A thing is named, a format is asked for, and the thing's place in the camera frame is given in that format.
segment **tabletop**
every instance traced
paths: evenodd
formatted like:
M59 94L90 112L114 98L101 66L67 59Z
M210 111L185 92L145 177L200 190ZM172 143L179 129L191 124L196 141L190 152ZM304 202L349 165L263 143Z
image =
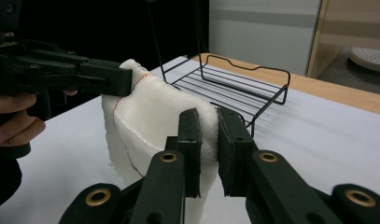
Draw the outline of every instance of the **tabletop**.
M160 75L158 68L151 72ZM283 155L310 186L331 193L337 184L353 183L380 194L380 95L292 75L286 103L271 105L256 126L258 147ZM108 158L101 97L48 120L31 145L19 159L22 183L0 207L0 223L58 223L83 189L96 183L125 188ZM245 199L224 197L217 178L201 223L250 223Z

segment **white towel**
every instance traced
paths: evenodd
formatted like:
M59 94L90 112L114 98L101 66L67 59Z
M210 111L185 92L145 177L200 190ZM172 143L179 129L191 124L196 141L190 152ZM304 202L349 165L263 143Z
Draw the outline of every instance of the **white towel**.
M185 223L199 223L218 170L217 110L204 99L154 77L135 60L120 68L133 70L132 93L123 98L102 96L106 141L115 170L125 186L145 176L152 156L164 150L166 137L177 136L179 114L196 108L202 132L201 198L186 199Z

